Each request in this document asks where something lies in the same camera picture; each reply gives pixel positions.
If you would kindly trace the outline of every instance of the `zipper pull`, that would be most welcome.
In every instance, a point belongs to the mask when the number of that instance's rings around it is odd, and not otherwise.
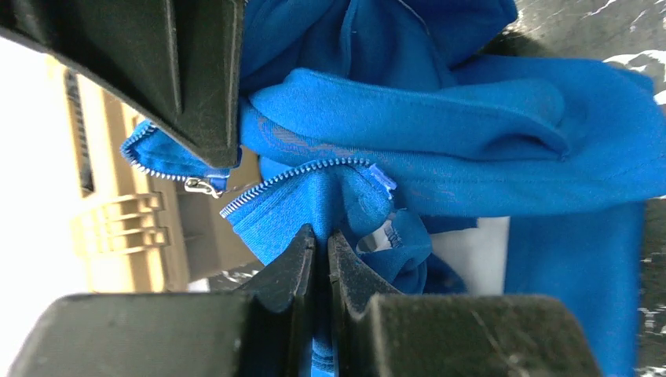
[[[185,180],[186,192],[198,192],[205,195],[213,196],[215,199],[220,199],[222,196],[229,192],[238,192],[255,186],[258,182],[251,182],[246,185],[236,186],[226,190],[217,190],[208,179],[201,178],[187,178]]]

